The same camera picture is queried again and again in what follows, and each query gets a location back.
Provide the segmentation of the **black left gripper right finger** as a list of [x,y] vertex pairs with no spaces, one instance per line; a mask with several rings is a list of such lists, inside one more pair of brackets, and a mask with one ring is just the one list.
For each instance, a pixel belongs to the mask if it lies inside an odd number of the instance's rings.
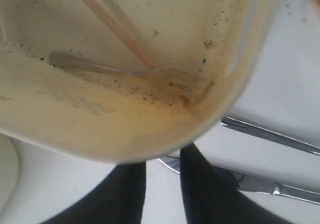
[[189,224],[287,224],[237,190],[229,174],[223,176],[195,144],[180,150],[180,186]]

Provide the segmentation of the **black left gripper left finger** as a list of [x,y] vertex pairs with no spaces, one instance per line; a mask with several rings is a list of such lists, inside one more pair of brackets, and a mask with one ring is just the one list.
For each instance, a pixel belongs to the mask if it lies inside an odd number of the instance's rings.
[[44,224],[140,224],[146,164],[117,165],[93,191]]

